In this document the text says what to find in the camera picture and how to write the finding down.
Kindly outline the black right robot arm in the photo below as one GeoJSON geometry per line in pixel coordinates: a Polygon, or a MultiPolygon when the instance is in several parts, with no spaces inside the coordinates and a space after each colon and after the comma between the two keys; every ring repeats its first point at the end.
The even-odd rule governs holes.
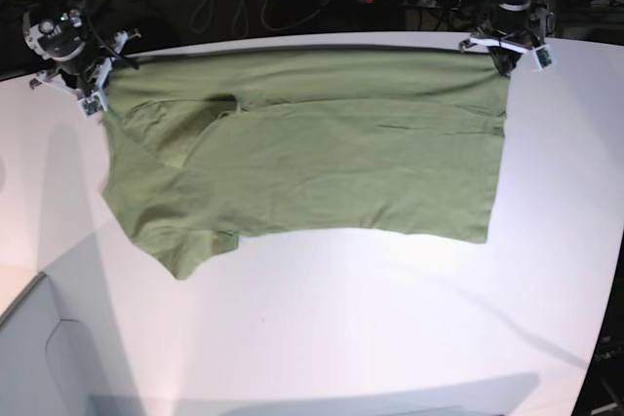
{"type": "Polygon", "coordinates": [[[137,62],[124,55],[127,43],[140,36],[136,29],[105,37],[96,28],[99,15],[112,0],[43,0],[21,20],[25,45],[52,66],[29,82],[34,90],[46,85],[74,97],[90,117],[108,110],[105,87],[113,68],[134,69],[137,62]]]}

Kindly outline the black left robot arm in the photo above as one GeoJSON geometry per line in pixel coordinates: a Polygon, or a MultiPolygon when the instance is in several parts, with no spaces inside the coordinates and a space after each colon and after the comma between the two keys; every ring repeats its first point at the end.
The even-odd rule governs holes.
{"type": "Polygon", "coordinates": [[[532,57],[541,71],[554,63],[546,46],[553,27],[554,14],[545,0],[483,0],[475,27],[459,50],[486,48],[502,76],[510,75],[523,56],[532,57]]]}

